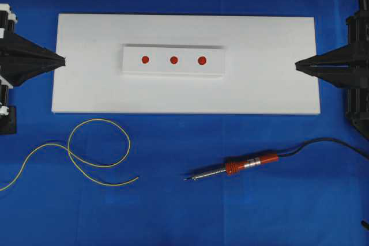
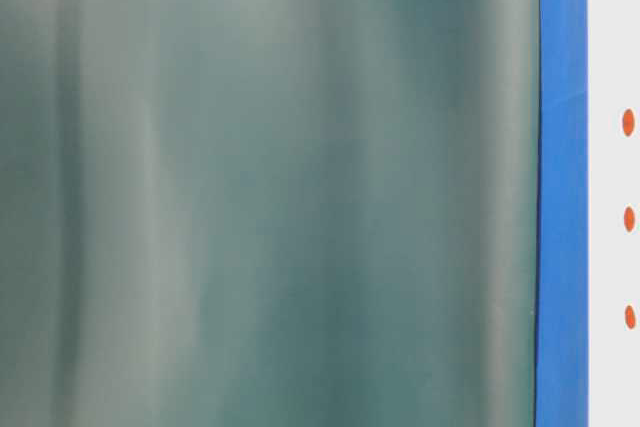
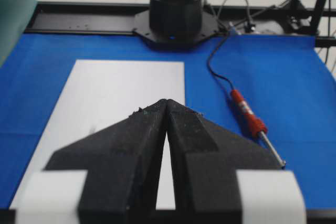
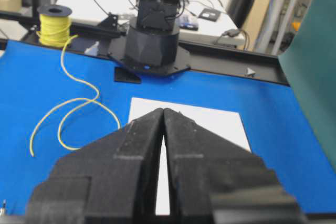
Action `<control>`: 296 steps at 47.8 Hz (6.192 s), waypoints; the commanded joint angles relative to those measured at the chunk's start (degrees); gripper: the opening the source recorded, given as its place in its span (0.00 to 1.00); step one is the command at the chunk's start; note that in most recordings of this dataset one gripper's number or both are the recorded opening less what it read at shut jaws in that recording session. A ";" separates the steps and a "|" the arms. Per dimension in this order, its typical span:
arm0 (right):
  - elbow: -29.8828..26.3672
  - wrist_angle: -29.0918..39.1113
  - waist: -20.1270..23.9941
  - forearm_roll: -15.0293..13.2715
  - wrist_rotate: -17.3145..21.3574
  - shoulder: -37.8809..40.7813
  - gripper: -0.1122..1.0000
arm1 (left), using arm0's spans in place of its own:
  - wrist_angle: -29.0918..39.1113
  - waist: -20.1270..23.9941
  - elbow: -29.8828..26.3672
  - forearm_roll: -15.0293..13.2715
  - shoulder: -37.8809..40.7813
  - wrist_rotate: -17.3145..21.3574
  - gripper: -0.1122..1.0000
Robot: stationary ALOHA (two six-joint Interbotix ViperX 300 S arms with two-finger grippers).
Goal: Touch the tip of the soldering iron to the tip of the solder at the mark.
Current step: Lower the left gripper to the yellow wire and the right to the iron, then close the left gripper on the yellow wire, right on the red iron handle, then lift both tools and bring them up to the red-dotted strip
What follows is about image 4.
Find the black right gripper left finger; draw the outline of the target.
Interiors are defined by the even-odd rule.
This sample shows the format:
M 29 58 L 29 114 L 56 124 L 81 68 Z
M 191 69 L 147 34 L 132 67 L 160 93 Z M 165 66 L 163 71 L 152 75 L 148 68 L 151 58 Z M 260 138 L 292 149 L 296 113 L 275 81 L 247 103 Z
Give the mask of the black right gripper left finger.
M 155 215 L 163 110 L 59 158 L 35 187 L 26 223 L 136 223 Z

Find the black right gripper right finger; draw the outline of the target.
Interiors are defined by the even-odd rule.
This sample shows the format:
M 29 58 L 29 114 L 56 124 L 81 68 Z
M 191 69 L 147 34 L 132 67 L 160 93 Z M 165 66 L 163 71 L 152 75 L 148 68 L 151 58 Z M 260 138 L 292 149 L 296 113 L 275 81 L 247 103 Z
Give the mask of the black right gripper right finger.
M 306 223 L 263 159 L 171 109 L 164 110 L 174 209 L 183 223 Z

